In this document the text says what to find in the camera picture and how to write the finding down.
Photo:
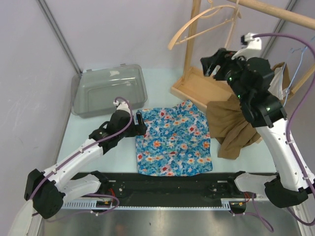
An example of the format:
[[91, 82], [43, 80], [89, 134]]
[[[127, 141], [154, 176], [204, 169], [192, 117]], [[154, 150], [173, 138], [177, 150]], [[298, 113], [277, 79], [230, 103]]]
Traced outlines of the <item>blue floral cloth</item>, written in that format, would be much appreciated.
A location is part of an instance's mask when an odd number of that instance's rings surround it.
[[212, 171], [207, 119], [190, 100], [140, 113], [147, 131], [135, 140], [139, 174], [190, 177]]

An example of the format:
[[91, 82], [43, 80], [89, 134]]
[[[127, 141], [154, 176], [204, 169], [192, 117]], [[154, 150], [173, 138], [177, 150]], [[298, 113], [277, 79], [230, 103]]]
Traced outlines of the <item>tan brown skirt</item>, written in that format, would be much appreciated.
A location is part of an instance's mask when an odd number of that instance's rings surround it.
[[235, 160], [242, 148], [262, 141], [256, 129], [245, 120], [240, 102], [233, 94], [226, 101], [210, 101], [206, 118], [211, 138], [220, 143], [219, 158]]

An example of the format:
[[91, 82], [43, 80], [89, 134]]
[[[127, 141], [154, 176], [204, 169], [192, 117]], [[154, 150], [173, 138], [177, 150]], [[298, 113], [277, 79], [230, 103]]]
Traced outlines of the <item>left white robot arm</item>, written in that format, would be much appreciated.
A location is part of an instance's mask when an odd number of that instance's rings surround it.
[[106, 195], [111, 186], [101, 172], [93, 171], [79, 179], [74, 179], [74, 176], [85, 165], [116, 147], [121, 139], [143, 136], [146, 130], [140, 112], [133, 116], [128, 111], [117, 109], [110, 120], [94, 130], [70, 156], [44, 171], [32, 170], [27, 178], [25, 200], [32, 201], [36, 214], [49, 219], [67, 202], [85, 196]]

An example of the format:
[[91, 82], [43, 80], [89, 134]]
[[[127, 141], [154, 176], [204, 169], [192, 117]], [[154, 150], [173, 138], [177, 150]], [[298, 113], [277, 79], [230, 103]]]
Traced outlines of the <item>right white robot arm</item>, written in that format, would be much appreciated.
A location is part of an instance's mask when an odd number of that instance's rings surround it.
[[274, 71], [268, 60], [235, 56], [235, 51], [220, 48], [214, 55], [200, 60], [203, 74], [226, 81], [240, 101], [242, 114], [266, 143], [273, 158], [276, 174], [261, 176], [239, 172], [227, 185], [232, 197], [244, 192], [265, 196], [278, 208], [299, 205], [308, 199], [315, 176], [306, 168], [301, 154], [288, 131], [287, 114], [280, 100], [268, 90]]

